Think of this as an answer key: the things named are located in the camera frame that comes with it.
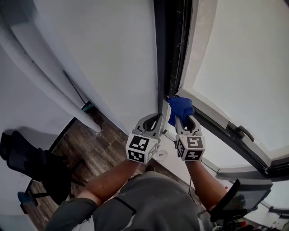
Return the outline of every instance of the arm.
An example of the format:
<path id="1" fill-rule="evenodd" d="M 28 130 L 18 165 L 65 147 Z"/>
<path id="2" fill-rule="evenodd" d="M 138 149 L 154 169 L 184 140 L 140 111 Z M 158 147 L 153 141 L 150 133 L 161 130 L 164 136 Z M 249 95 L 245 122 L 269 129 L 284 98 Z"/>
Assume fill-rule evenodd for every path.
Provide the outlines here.
<path id="1" fill-rule="evenodd" d="M 124 160 L 91 180 L 78 198 L 93 200 L 98 206 L 110 199 L 134 174 L 140 163 Z"/>
<path id="2" fill-rule="evenodd" d="M 198 196 L 207 210 L 225 196 L 227 190 L 205 169 L 201 162 L 186 162 Z"/>

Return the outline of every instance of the white cube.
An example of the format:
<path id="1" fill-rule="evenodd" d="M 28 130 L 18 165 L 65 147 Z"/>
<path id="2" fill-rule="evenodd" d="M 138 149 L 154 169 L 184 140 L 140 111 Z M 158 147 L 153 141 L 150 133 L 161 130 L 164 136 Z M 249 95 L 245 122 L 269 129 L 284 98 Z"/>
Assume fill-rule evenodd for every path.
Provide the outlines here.
<path id="1" fill-rule="evenodd" d="M 204 136 L 176 135 L 177 154 L 183 161 L 199 161 L 205 151 Z"/>
<path id="2" fill-rule="evenodd" d="M 126 143 L 126 157 L 146 164 L 158 150 L 158 140 L 130 134 Z"/>

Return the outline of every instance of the shirt sleeve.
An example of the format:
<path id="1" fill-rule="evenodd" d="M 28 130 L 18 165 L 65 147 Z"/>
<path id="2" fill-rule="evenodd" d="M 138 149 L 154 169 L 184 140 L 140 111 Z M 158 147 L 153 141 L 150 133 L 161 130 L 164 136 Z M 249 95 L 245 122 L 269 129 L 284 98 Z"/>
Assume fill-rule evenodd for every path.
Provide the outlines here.
<path id="1" fill-rule="evenodd" d="M 49 220 L 45 231 L 71 231 L 88 220 L 97 208 L 97 204 L 87 198 L 64 201 Z"/>

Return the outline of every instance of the blue cloth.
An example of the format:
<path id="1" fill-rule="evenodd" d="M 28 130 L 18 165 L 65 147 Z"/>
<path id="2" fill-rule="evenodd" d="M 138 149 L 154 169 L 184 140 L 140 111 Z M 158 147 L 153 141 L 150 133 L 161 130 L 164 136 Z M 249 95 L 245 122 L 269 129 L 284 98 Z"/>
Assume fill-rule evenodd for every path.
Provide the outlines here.
<path id="1" fill-rule="evenodd" d="M 168 103 L 172 108 L 168 123 L 175 127 L 176 115 L 178 115 L 182 119 L 182 124 L 186 127 L 186 116 L 193 115 L 195 112 L 192 100 L 182 97 L 171 97 L 168 99 Z"/>

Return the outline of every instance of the black office chair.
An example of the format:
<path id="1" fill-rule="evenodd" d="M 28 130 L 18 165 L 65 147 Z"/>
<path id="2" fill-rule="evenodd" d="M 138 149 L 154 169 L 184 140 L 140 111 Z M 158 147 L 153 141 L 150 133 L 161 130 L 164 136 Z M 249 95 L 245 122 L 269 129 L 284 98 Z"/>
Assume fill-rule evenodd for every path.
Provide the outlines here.
<path id="1" fill-rule="evenodd" d="M 9 168 L 31 177 L 32 180 L 42 181 L 47 192 L 33 194 L 28 189 L 26 193 L 36 206 L 35 198 L 39 197 L 50 196 L 56 204 L 61 204 L 68 195 L 73 197 L 70 189 L 72 182 L 85 186 L 72 178 L 73 172 L 84 160 L 78 161 L 69 169 L 64 164 L 66 157 L 35 148 L 18 131 L 14 131 L 11 136 L 2 133 L 0 156 L 6 160 Z"/>

